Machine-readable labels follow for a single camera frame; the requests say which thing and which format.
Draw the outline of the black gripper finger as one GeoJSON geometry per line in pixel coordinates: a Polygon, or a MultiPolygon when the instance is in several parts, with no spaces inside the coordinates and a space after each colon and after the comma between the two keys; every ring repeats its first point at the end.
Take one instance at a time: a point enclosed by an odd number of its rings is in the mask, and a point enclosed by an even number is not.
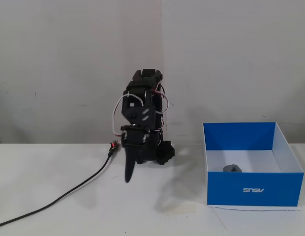
{"type": "Polygon", "coordinates": [[[134,147],[124,147],[125,150],[125,182],[129,183],[137,160],[137,149],[134,147]]]}

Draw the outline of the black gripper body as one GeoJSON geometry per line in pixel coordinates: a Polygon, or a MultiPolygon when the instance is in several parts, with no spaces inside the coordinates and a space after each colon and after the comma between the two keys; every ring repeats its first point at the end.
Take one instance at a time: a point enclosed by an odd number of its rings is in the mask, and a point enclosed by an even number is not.
{"type": "Polygon", "coordinates": [[[136,125],[125,125],[121,127],[121,144],[123,148],[143,148],[149,137],[149,129],[136,125]]]}

